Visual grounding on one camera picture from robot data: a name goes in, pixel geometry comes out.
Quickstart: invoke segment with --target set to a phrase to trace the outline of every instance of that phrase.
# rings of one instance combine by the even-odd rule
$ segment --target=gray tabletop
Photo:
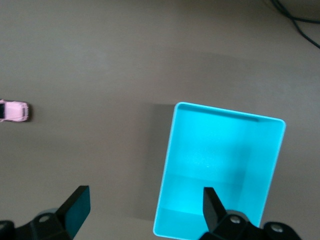
[[[283,0],[318,17],[319,1]],[[320,42],[318,25],[301,24]],[[262,223],[320,236],[320,50],[266,0],[0,2],[0,219],[17,226],[90,185],[77,240],[160,239],[153,223],[173,106],[283,119]]]

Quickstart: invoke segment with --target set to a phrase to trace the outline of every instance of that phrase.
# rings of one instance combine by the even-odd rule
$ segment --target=black cable
[[[299,27],[296,21],[304,22],[304,23],[312,23],[312,24],[320,24],[320,20],[313,20],[313,19],[305,19],[301,17],[295,17],[292,16],[291,13],[287,10],[287,8],[279,1],[279,0],[271,0],[273,6],[284,16],[289,18],[297,31],[303,36],[305,39],[307,39],[310,43],[315,45],[318,49],[320,49],[320,44],[313,41],[310,37],[308,37]]]

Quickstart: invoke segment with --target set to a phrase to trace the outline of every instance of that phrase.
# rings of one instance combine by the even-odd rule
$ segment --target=pink toy car
[[[29,118],[29,105],[22,101],[0,99],[0,122],[24,122]]]

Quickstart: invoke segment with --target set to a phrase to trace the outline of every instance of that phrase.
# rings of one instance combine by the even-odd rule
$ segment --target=blue bin
[[[153,232],[198,240],[203,189],[259,226],[285,133],[283,120],[180,102],[175,106]]]

